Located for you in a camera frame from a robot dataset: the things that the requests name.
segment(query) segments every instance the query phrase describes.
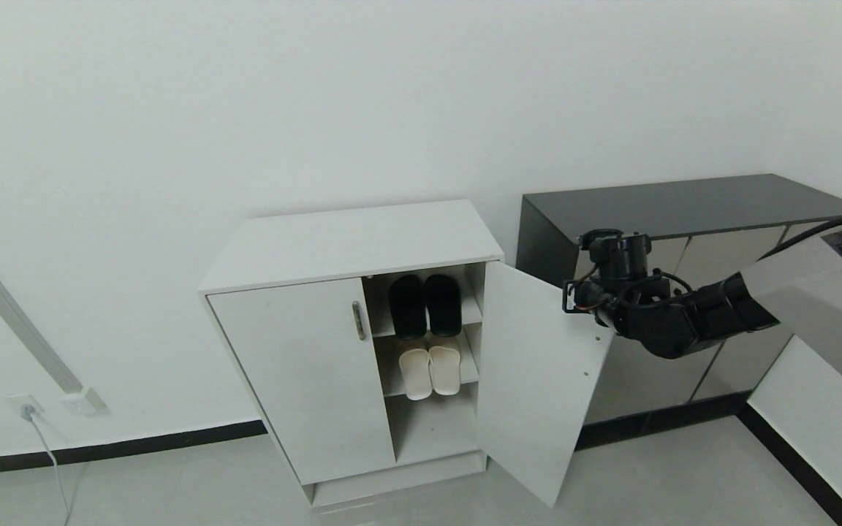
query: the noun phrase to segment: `white slipper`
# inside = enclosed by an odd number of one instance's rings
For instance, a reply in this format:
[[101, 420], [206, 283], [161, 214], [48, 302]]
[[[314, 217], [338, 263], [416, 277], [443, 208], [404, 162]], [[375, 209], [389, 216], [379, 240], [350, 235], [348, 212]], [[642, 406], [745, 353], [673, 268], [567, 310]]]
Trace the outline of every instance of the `white slipper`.
[[457, 338], [431, 337], [431, 383], [439, 395], [460, 392], [460, 346]]
[[411, 340], [402, 343], [401, 356], [398, 357], [398, 369], [401, 369], [401, 379], [405, 383], [405, 394], [408, 400], [424, 400], [431, 395], [431, 373], [428, 363], [431, 356], [424, 349], [424, 340]]

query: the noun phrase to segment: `electrical outlet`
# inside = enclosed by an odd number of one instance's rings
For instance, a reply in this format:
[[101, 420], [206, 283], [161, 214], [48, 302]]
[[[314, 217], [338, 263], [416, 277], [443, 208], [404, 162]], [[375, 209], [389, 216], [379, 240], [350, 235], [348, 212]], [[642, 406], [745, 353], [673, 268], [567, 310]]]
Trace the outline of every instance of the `electrical outlet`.
[[34, 407], [35, 413], [44, 413], [44, 409], [41, 408], [41, 405], [37, 403], [37, 400], [35, 400], [31, 395], [7, 394], [6, 403], [9, 404], [9, 407], [11, 407], [18, 416], [21, 416], [21, 406], [26, 404]]
[[93, 387], [86, 387], [79, 393], [69, 394], [61, 397], [61, 403], [71, 415], [99, 415], [107, 412], [106, 403], [100, 399]]

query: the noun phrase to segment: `slipper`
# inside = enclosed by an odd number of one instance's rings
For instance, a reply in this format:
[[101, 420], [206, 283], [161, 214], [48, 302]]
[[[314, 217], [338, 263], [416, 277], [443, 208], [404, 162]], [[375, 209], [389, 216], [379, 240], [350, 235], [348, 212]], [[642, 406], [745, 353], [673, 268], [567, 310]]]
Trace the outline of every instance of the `slipper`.
[[431, 338], [431, 385], [439, 395], [460, 392], [460, 346], [457, 338]]
[[398, 357], [398, 369], [401, 369], [401, 379], [405, 383], [405, 395], [408, 400], [424, 400], [431, 395], [431, 372], [428, 364], [431, 356], [424, 349], [424, 340], [404, 342], [400, 346], [401, 356]]
[[424, 282], [424, 301], [431, 315], [431, 332], [437, 336], [457, 336], [463, 327], [460, 312], [460, 286], [444, 274], [434, 274]]
[[424, 314], [424, 286], [414, 274], [401, 276], [388, 287], [388, 310], [395, 336], [401, 340], [423, 338], [428, 332]]

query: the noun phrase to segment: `gray tile floor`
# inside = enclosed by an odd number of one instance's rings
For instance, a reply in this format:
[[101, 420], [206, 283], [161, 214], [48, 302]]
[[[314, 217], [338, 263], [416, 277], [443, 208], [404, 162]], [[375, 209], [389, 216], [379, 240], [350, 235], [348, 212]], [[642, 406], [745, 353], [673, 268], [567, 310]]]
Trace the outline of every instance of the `gray tile floor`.
[[[734, 417], [574, 455], [554, 509], [495, 463], [485, 475], [322, 512], [265, 436], [61, 467], [71, 526], [831, 525]], [[53, 471], [0, 473], [0, 525], [56, 526]]]

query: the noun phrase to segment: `door handle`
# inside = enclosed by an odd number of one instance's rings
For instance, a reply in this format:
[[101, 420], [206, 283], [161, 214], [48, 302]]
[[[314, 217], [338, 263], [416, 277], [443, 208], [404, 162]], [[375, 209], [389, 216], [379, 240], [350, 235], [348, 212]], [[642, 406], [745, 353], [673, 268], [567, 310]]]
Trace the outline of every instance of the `door handle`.
[[365, 340], [365, 329], [362, 325], [362, 310], [359, 302], [353, 302], [353, 321], [357, 322], [357, 336]]

